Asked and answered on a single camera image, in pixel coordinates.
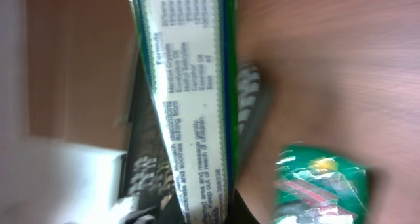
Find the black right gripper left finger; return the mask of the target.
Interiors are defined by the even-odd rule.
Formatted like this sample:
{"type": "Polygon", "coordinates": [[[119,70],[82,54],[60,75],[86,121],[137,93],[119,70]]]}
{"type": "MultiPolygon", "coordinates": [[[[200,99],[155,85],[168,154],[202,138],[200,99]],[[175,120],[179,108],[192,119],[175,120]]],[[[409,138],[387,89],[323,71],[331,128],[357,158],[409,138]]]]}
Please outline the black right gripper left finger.
{"type": "Polygon", "coordinates": [[[126,124],[127,153],[121,157],[118,200],[129,205],[129,213],[122,222],[176,223],[173,174],[140,57],[135,61],[126,124]]]}

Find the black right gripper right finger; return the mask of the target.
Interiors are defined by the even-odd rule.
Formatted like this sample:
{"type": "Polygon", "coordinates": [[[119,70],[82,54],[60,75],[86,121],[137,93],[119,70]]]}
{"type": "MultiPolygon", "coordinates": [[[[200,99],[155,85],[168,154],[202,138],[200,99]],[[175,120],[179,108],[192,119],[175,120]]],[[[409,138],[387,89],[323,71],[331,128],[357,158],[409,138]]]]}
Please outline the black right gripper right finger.
{"type": "Polygon", "coordinates": [[[252,163],[249,161],[270,104],[270,90],[259,69],[249,61],[238,64],[238,175],[252,163]]]}

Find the green white gum pack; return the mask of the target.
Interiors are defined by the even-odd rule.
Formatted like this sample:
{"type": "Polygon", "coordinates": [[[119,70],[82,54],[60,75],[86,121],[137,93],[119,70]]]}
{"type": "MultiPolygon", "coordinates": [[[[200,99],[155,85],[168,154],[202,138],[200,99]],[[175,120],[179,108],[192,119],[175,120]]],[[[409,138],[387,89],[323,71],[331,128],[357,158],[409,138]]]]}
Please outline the green white gum pack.
{"type": "Polygon", "coordinates": [[[130,0],[185,223],[224,223],[236,178],[236,0],[130,0]]]}

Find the green 3M gloves package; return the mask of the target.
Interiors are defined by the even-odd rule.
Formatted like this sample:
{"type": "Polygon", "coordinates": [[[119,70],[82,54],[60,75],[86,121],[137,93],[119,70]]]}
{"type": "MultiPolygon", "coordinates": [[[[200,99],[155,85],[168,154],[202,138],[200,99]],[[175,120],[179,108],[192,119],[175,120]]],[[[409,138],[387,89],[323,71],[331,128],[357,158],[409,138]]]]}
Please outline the green 3M gloves package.
{"type": "Polygon", "coordinates": [[[364,224],[367,167],[330,151],[293,143],[276,161],[275,224],[364,224]]]}

